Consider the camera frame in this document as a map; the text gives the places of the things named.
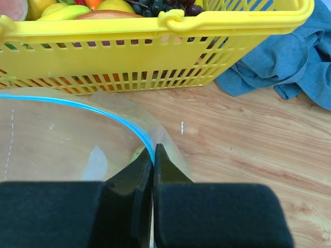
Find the clear zip top bag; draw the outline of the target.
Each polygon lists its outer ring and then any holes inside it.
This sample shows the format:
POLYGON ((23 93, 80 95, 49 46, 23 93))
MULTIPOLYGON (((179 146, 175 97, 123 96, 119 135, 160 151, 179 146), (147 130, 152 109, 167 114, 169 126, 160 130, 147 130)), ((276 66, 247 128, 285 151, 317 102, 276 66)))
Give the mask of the clear zip top bag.
POLYGON ((191 169, 162 124, 122 94, 79 97, 50 88, 1 91, 1 181, 102 181, 145 146, 162 144, 191 169))

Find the yellow bell pepper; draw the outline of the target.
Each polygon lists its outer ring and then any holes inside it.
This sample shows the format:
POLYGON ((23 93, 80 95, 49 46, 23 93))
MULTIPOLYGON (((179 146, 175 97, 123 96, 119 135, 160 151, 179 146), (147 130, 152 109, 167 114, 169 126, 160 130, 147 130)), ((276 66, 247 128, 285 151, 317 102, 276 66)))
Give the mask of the yellow bell pepper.
POLYGON ((27 21, 35 21, 41 17, 43 11, 50 5, 56 4, 57 0, 28 0, 27 21))

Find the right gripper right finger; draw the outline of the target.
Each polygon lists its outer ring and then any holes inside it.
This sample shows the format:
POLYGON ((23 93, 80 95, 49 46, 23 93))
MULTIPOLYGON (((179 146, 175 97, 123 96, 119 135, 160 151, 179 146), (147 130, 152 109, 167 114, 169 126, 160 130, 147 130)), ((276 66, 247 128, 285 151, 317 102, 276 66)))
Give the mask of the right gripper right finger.
POLYGON ((156 247, 293 247, 276 194, 256 183, 195 183, 155 153, 156 247))

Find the yellow banana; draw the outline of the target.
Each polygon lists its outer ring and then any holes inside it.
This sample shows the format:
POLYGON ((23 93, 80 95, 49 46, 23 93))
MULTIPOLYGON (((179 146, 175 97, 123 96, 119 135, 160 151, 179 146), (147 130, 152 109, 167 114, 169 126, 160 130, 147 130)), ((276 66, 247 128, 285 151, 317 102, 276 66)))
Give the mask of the yellow banana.
POLYGON ((37 21, 74 20, 75 18, 89 12, 91 12, 91 9, 84 5, 56 3, 47 7, 37 21))

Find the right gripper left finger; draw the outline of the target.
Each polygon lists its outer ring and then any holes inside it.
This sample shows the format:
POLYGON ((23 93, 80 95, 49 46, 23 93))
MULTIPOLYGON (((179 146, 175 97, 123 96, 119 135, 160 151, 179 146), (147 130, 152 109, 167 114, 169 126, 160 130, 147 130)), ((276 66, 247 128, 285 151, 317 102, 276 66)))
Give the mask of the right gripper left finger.
POLYGON ((149 247, 146 149, 107 181, 1 183, 1 247, 149 247))

